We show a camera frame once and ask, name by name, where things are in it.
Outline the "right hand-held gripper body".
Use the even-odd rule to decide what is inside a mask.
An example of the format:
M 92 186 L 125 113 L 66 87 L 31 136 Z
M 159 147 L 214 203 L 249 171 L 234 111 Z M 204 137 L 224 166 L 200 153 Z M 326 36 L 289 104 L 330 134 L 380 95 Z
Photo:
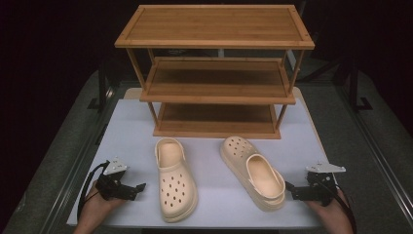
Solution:
M 294 200 L 318 201 L 327 206 L 337 195 L 335 173 L 344 173 L 345 167 L 318 162 L 306 168 L 307 186 L 290 185 L 290 192 Z

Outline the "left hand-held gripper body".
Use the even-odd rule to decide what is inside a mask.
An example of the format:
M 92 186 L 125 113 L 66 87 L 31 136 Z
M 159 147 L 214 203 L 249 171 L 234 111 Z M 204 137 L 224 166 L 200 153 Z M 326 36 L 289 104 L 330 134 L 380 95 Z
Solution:
M 106 162 L 103 172 L 98 177 L 96 189 L 106 201 L 112 198 L 133 201 L 137 195 L 137 188 L 124 185 L 121 182 L 128 166 L 118 157 Z

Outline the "cream perforated clog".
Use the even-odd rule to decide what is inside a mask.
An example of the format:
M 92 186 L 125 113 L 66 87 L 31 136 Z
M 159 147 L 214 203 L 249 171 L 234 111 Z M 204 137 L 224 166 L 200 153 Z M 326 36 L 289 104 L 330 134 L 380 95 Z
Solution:
M 282 175 L 247 139 L 226 138 L 221 143 L 220 155 L 261 211 L 272 212 L 283 206 L 285 181 Z
M 186 162 L 182 144 L 175 138 L 160 139 L 155 146 L 159 173 L 159 200 L 163 220 L 178 222 L 198 204 L 198 190 Z

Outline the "three-tier wooden shoe rack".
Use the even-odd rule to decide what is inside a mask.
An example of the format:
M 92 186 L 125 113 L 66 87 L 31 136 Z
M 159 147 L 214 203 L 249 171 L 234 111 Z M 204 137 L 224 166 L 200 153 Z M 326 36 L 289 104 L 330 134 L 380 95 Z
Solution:
M 295 104 L 297 74 L 285 57 L 162 57 L 157 49 L 274 50 L 315 46 L 292 5 L 141 5 L 115 42 L 132 63 L 150 52 L 137 76 L 156 137 L 273 138 Z

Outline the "person's left hand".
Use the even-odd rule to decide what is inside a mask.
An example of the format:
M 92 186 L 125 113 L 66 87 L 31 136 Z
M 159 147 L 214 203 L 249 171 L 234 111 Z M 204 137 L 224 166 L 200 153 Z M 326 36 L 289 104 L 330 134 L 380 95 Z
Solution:
M 125 203 L 126 200 L 118 198 L 105 200 L 95 188 L 95 183 L 93 183 L 87 195 L 85 205 L 81 211 L 78 226 L 95 229 L 110 215 L 111 212 L 115 211 Z

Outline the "person's right hand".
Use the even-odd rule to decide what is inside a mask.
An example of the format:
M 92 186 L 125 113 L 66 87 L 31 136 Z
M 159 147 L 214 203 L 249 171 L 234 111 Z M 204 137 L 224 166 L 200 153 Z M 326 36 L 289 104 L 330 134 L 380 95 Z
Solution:
M 305 204 L 315 212 L 325 227 L 326 225 L 345 224 L 351 225 L 349 219 L 341 205 L 336 201 L 332 201 L 328 206 L 322 206 L 315 201 L 305 201 Z

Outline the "black metal stand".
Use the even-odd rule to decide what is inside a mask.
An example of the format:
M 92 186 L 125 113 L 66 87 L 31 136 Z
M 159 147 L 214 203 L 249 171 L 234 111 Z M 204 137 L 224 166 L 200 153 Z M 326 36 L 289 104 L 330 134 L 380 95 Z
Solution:
M 114 87 L 115 84 L 116 78 L 114 75 L 113 61 L 106 60 L 97 70 L 98 97 L 90 101 L 88 109 L 96 109 L 97 112 L 100 113 L 104 109 L 109 97 L 109 88 Z
M 357 96 L 358 68 L 353 58 L 344 58 L 340 62 L 334 80 L 337 85 L 347 87 L 349 105 L 354 112 L 373 109 L 366 97 Z

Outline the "metal frame rail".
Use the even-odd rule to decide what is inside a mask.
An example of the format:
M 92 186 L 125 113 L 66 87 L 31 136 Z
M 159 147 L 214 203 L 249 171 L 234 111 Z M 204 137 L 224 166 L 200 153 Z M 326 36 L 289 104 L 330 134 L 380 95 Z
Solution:
M 350 94 L 344 88 L 337 88 L 337 93 L 413 228 L 413 138 L 372 89 L 357 99 L 357 109 L 350 105 Z
M 79 196 L 84 182 L 94 168 L 93 160 L 105 134 L 110 117 L 124 91 L 110 87 L 104 92 L 105 104 L 101 110 L 91 107 L 94 101 L 84 88 L 69 111 L 51 149 L 41 165 L 41 176 L 50 182 L 47 191 L 54 193 L 41 221 L 38 234 L 69 233 L 66 223 L 77 216 Z

